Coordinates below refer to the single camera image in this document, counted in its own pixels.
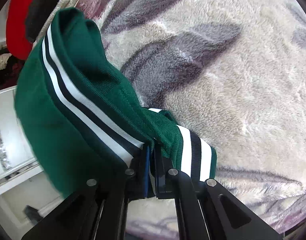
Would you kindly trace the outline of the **green varsity jacket cream sleeves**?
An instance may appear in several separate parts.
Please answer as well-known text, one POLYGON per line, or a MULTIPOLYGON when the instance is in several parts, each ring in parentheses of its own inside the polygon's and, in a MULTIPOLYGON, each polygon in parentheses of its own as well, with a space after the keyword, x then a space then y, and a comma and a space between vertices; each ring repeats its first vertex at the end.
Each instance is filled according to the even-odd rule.
POLYGON ((59 10, 18 78, 15 112, 54 187, 68 197, 89 179, 112 180, 156 145, 192 180, 214 178, 216 151, 170 112, 141 106, 105 56, 97 25, 59 10))

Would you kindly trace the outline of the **white sliding wardrobe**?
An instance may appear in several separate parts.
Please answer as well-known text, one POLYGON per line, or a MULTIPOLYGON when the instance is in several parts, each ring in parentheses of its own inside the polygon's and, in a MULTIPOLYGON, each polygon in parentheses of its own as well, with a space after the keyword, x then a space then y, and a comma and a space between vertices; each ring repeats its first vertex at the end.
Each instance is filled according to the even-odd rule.
POLYGON ((54 189, 26 140, 14 110, 18 75, 24 62, 6 48, 9 3, 0 10, 0 225, 11 239, 21 239, 33 227, 27 206, 44 217, 62 197, 54 189))

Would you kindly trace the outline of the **floral purple bed blanket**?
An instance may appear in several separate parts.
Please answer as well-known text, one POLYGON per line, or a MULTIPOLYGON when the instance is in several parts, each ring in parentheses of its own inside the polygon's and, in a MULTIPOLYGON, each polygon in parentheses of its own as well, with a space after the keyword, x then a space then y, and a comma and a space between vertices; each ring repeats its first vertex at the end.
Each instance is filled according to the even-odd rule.
POLYGON ((144 107, 217 153, 216 178, 283 236, 306 220, 306 14, 297 0, 78 0, 144 107))

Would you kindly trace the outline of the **red quilt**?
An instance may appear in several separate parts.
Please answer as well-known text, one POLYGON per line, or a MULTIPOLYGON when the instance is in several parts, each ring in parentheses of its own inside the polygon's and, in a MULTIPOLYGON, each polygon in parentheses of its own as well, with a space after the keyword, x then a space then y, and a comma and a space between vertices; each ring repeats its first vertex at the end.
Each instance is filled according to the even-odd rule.
POLYGON ((25 20, 33 0, 10 0, 6 22, 6 45, 14 57, 26 60, 32 44, 26 39, 25 20))

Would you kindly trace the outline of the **folded black leather garment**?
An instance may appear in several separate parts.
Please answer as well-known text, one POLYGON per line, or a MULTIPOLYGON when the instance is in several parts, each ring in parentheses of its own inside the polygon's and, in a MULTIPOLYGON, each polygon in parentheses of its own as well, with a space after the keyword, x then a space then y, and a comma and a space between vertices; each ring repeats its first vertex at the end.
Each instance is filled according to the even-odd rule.
POLYGON ((24 22, 26 39, 30 43, 35 42, 39 32, 58 1, 59 0, 32 0, 24 22))

